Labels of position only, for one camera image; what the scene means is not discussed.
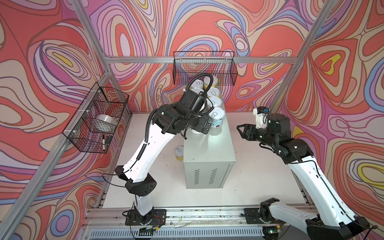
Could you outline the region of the red label can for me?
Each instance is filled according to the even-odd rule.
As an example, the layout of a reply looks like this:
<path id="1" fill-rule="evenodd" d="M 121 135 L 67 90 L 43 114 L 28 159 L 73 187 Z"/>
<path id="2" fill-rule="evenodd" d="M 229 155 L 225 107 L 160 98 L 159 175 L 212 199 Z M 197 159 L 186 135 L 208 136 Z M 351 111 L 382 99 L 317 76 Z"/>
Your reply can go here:
<path id="1" fill-rule="evenodd" d="M 219 97 L 208 97 L 207 104 L 209 107 L 220 108 L 223 101 Z"/>

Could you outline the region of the yellow label can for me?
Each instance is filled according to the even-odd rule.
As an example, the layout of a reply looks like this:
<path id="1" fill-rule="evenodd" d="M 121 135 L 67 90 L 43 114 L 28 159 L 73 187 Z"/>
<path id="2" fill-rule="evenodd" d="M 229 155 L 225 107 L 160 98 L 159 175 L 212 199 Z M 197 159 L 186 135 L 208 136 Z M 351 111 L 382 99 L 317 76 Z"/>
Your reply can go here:
<path id="1" fill-rule="evenodd" d="M 217 97 L 219 98 L 220 97 L 220 90 L 218 88 L 215 88 L 215 87 L 211 87 L 208 91 L 207 91 L 207 95 L 208 97 Z"/>

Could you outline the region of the green label can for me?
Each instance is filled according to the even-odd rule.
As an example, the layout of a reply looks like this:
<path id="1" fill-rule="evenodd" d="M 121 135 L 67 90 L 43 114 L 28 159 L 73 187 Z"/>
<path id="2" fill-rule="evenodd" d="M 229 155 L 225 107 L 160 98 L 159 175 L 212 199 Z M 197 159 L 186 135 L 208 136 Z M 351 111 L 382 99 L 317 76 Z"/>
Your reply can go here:
<path id="1" fill-rule="evenodd" d="M 203 88 L 204 88 L 204 82 L 201 81 L 201 80 L 199 80 L 199 79 L 195 80 L 195 81 L 191 84 L 191 86 L 190 86 L 190 89 L 191 89 L 191 90 L 194 89 L 194 88 L 200 88 L 200 89 L 203 89 Z"/>

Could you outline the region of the orange label can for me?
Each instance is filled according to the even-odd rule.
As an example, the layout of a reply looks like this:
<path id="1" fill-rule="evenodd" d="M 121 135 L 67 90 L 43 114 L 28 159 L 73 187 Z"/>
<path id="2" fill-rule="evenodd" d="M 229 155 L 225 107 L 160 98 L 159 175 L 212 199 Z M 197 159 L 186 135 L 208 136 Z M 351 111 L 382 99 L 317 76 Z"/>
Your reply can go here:
<path id="1" fill-rule="evenodd" d="M 213 77 L 213 82 L 211 84 L 211 87 L 216 88 L 217 85 L 218 85 L 218 78 L 216 76 L 214 76 L 214 75 L 212 75 L 212 77 Z M 209 84 L 211 83 L 211 78 L 208 77 L 208 76 L 205 76 L 204 79 L 203 79 L 203 83 L 204 83 L 203 89 L 205 90 L 205 89 L 208 88 Z"/>

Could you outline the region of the can mid column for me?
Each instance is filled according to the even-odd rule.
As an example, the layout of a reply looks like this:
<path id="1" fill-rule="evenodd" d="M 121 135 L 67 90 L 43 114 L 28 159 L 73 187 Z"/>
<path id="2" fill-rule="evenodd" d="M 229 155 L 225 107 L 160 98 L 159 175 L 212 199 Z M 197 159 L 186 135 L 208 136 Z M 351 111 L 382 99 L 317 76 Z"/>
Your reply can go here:
<path id="1" fill-rule="evenodd" d="M 195 93 L 197 93 L 197 94 L 200 94 L 200 93 L 203 93 L 203 92 L 204 92 L 204 90 L 201 89 L 201 88 L 193 88 L 192 91 L 195 92 Z"/>

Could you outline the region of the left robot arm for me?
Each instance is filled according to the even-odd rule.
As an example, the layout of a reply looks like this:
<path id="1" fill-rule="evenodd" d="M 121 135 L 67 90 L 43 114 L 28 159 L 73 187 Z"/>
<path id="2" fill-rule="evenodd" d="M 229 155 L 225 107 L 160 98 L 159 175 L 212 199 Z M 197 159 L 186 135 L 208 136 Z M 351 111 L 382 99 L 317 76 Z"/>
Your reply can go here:
<path id="1" fill-rule="evenodd" d="M 151 193 L 157 182 L 149 170 L 163 148 L 177 135 L 186 138 L 188 129 L 207 134 L 213 119 L 206 110 L 209 102 L 206 91 L 186 90 L 181 99 L 154 109 L 146 122 L 145 137 L 131 159 L 115 168 L 115 174 L 124 180 L 125 188 L 135 196 L 134 210 L 144 218 L 152 214 Z"/>

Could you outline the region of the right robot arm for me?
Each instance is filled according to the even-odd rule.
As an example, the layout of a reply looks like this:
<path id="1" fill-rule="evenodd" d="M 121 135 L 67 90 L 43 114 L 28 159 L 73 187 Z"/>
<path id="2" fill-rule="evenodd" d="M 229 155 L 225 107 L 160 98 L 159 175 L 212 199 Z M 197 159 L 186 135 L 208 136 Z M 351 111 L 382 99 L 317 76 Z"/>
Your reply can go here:
<path id="1" fill-rule="evenodd" d="M 279 156 L 299 178 L 318 211 L 317 214 L 305 212 L 270 198 L 260 204 L 257 213 L 260 221 L 283 221 L 312 240 L 349 240 L 370 231 L 368 220 L 357 216 L 328 181 L 309 145 L 293 138 L 288 117 L 261 113 L 256 119 L 255 125 L 237 126 L 241 137 L 259 142 L 260 147 Z"/>

